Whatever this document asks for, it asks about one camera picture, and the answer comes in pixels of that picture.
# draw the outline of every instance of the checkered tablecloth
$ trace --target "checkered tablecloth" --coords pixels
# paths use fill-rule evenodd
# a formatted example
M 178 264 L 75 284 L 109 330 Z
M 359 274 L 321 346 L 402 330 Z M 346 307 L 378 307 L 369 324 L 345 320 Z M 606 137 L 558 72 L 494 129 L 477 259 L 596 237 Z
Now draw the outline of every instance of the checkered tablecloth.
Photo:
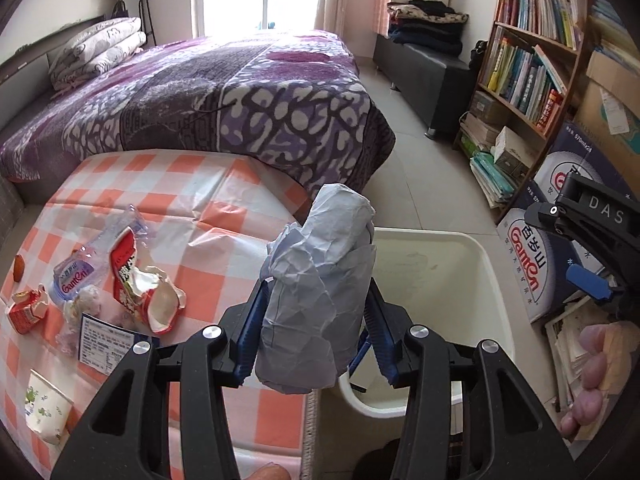
M 135 205 L 156 233 L 150 242 L 158 267 L 187 294 L 186 309 L 162 344 L 181 342 L 220 320 L 226 307 L 246 301 L 266 242 L 293 220 L 305 191 L 283 173 L 244 156 L 150 150 L 96 155 L 85 160 L 47 203 L 19 253 L 24 278 L 9 275 L 2 299 L 39 283 L 48 286 L 53 267 L 104 227 L 108 215 Z M 111 281 L 104 290 L 111 290 Z M 68 422 L 88 406 L 105 376 L 57 350 L 62 314 L 50 306 L 31 333 L 0 322 L 0 419 L 25 457 L 45 477 L 60 447 L 39 440 L 26 426 L 24 398 L 33 368 L 74 401 Z M 172 476 L 182 478 L 178 391 L 170 401 Z M 225 390 L 226 412 L 241 475 L 267 462 L 300 474 L 305 396 L 283 396 L 255 376 Z

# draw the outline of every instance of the crumpled paper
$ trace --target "crumpled paper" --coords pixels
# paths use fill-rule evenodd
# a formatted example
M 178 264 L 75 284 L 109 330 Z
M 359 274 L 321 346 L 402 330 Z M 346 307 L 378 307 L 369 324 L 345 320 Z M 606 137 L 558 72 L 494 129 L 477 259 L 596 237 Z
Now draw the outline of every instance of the crumpled paper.
M 342 184 L 326 184 L 303 227 L 268 244 L 260 278 L 275 280 L 255 364 L 284 394 L 334 386 L 356 354 L 376 259 L 375 210 Z

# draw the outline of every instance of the paper cup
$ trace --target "paper cup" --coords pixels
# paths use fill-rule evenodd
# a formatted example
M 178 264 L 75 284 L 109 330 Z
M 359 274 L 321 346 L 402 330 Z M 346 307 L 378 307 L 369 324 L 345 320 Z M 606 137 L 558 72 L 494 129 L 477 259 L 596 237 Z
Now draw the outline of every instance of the paper cup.
M 39 373 L 31 370 L 24 399 L 27 427 L 48 444 L 57 445 L 73 402 Z

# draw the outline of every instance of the plastic tablecloth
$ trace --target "plastic tablecloth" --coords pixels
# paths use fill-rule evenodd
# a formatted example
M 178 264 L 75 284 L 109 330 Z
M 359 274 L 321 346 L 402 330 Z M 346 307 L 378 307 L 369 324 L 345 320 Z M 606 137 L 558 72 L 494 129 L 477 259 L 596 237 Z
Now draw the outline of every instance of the plastic tablecloth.
M 252 158 L 219 153 L 148 150 L 95 155 L 85 160 L 44 207 L 19 254 L 24 278 L 4 280 L 2 300 L 27 286 L 48 285 L 53 267 L 104 227 L 108 215 L 129 204 L 155 231 L 151 255 L 187 293 L 186 309 L 162 344 L 186 340 L 220 320 L 226 307 L 251 293 L 266 243 L 293 221 L 307 200 L 283 173 Z M 104 290 L 110 291 L 112 278 Z M 0 322 L 0 419 L 25 457 L 48 478 L 61 446 L 39 440 L 26 426 L 24 399 L 33 368 L 74 401 L 74 421 L 106 377 L 57 349 L 62 313 L 53 305 L 27 335 Z M 172 477 L 182 478 L 178 388 L 170 397 Z M 283 396 L 255 376 L 238 390 L 225 389 L 226 412 L 243 477 L 267 462 L 300 475 L 305 396 Z

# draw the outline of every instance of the stack of folded clothes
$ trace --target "stack of folded clothes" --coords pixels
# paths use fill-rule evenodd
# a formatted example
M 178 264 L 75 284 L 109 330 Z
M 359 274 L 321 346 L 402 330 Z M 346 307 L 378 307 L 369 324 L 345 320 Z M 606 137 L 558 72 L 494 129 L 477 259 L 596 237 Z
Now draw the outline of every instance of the stack of folded clothes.
M 456 57 L 462 52 L 460 37 L 468 14 L 456 12 L 442 2 L 425 0 L 391 2 L 386 10 L 391 16 L 389 38 L 393 42 L 427 46 Z

